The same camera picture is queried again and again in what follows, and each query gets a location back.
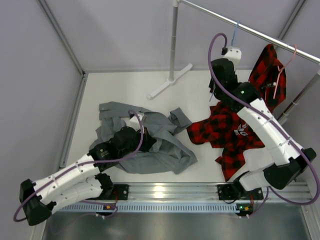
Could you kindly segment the light blue wire hanger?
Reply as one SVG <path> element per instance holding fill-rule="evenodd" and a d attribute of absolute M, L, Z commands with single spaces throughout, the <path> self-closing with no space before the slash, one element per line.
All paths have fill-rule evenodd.
<path fill-rule="evenodd" d="M 238 29 L 239 29 L 239 24 L 240 24 L 240 20 L 238 20 L 236 25 L 235 25 L 235 29 L 234 29 L 232 40 L 231 40 L 231 44 L 230 44 L 231 47 L 234 47 L 235 44 L 236 44 L 237 32 L 238 32 Z"/>

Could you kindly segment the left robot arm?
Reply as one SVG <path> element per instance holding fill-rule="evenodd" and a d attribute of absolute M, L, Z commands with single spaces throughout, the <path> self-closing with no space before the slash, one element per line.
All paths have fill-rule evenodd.
<path fill-rule="evenodd" d="M 147 128 L 135 130 L 125 126 L 66 169 L 36 181 L 23 181 L 19 201 L 28 225 L 38 225 L 60 209 L 80 201 L 114 199 L 114 183 L 105 170 L 133 153 L 147 153 L 155 143 Z"/>

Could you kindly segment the grey button-up shirt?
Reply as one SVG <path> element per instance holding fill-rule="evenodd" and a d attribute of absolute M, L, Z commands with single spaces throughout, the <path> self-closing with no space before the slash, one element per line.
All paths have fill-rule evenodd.
<path fill-rule="evenodd" d="M 195 154 L 176 138 L 178 133 L 192 124 L 180 108 L 170 111 L 169 116 L 165 116 L 140 106 L 114 101 L 101 103 L 99 105 L 101 125 L 96 130 L 97 139 L 90 148 L 93 149 L 96 145 L 111 140 L 121 129 L 128 127 L 130 110 L 145 114 L 144 129 L 156 139 L 156 143 L 149 152 L 139 151 L 132 158 L 115 163 L 114 166 L 129 174 L 172 172 L 178 175 L 198 161 Z"/>

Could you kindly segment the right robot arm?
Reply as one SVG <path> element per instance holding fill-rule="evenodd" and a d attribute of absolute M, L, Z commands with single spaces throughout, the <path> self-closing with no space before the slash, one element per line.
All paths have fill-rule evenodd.
<path fill-rule="evenodd" d="M 272 164 L 246 172 L 234 181 L 232 192 L 237 198 L 243 199 L 259 188 L 282 190 L 306 168 L 313 167 L 315 151 L 303 148 L 288 135 L 250 82 L 238 82 L 232 61 L 218 58 L 208 65 L 215 97 L 249 125 L 272 158 Z"/>

